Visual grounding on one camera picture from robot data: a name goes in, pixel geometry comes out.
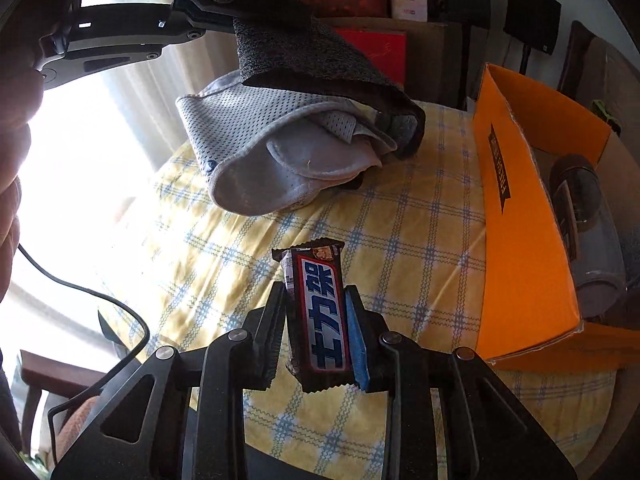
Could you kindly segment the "person's left hand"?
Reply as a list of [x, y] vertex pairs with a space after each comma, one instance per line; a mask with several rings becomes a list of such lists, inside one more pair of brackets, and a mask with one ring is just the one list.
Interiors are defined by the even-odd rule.
[[9, 289], [20, 241], [18, 210], [22, 187], [18, 173], [32, 144], [28, 123], [38, 112], [43, 98], [43, 78], [34, 64], [35, 55], [30, 47], [1, 51], [1, 298]]

